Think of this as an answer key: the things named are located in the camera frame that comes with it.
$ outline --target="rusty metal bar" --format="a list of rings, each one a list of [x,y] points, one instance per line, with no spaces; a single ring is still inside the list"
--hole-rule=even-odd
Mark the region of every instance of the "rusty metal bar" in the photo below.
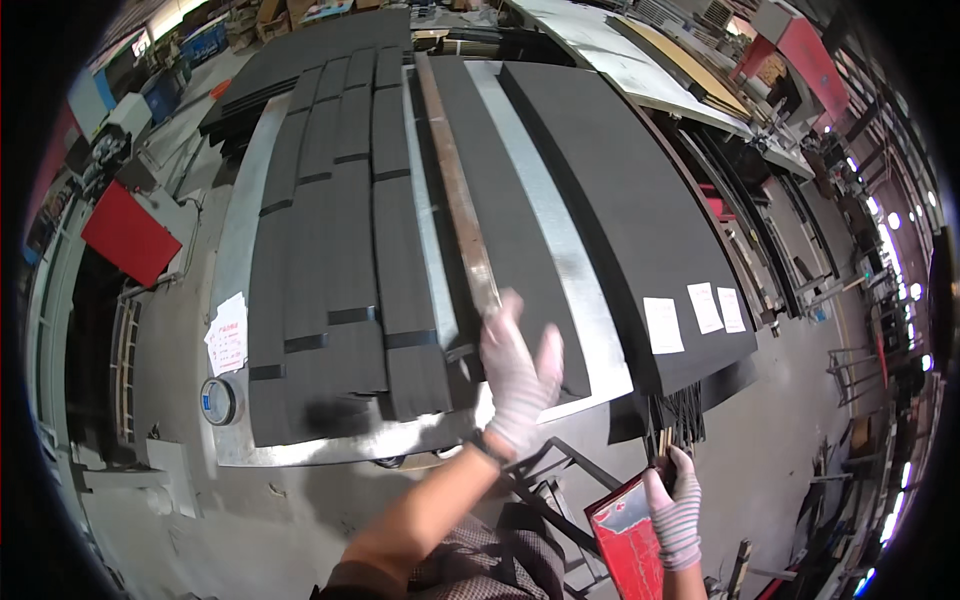
[[[473,209],[473,200],[467,188],[467,179],[464,177],[457,145],[453,141],[453,131],[450,129],[449,121],[446,120],[444,103],[440,99],[440,91],[437,89],[437,80],[434,78],[430,59],[426,53],[417,52],[414,65],[420,77],[420,90],[426,106],[427,119],[430,122],[433,143],[437,150],[437,159],[440,162],[440,172],[444,179],[453,228],[460,245],[460,255],[467,271],[470,295],[480,316],[487,317],[500,307],[500,295],[493,280],[493,270],[490,259],[487,257],[487,246],[480,233],[480,224]]]

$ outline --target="metal workbench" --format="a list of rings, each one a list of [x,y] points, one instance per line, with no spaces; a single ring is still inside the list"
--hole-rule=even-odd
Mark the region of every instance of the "metal workbench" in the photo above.
[[[500,63],[496,61],[473,61],[468,64],[470,76],[506,146],[554,259],[580,338],[592,390],[589,397],[544,411],[540,422],[545,422],[581,413],[624,396],[633,390],[633,383],[624,362],[623,350],[613,327],[610,310],[587,252],[533,140],[495,80],[499,69]],[[415,120],[419,117],[414,115],[406,78],[403,80],[403,101],[411,180],[438,339],[445,348],[449,348],[457,337],[458,326],[447,290],[440,245],[434,229],[434,211],[420,159],[420,142]],[[214,267],[209,304],[211,320],[216,315],[217,306],[237,292],[243,292],[245,299],[250,297],[252,240],[256,235],[264,180],[274,140],[289,102],[290,94],[287,93],[273,98],[264,108],[237,174]],[[485,424],[492,417],[490,392],[486,384],[482,384],[478,398],[454,398],[454,406],[470,408],[441,415],[423,415],[416,420],[399,422],[382,419],[374,404],[368,412],[369,431],[363,435],[256,447],[247,410],[247,369],[221,376],[231,384],[237,394],[238,404],[232,424],[213,427],[217,462],[222,466],[326,465],[412,454],[456,445],[474,427]],[[595,431],[594,424],[603,422],[606,426],[607,412],[591,411],[589,420],[590,429]],[[571,424],[570,421],[572,420],[564,420],[564,429]],[[580,427],[585,425],[583,422],[577,424]]]

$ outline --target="red machine panel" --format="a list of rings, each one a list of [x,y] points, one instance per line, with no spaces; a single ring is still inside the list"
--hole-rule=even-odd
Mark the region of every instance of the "red machine panel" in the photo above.
[[[660,600],[660,544],[640,476],[585,510],[607,569],[624,600]]]
[[[103,258],[147,286],[156,282],[182,246],[116,181],[107,187],[80,236]]]

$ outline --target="forearm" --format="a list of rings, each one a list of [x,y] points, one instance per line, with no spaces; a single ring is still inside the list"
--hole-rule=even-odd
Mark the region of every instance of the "forearm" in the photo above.
[[[493,459],[473,444],[464,444],[460,453],[364,529],[341,561],[371,564],[405,586],[414,567],[469,513],[499,474]]]
[[[682,571],[663,571],[663,600],[707,600],[699,562]]]

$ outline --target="ceiling light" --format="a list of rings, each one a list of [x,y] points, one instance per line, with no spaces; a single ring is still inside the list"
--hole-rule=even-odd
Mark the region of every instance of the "ceiling light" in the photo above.
[[[894,527],[897,525],[897,515],[891,513],[887,515],[887,519],[883,521],[883,531],[880,533],[880,543],[884,543],[894,536]]]

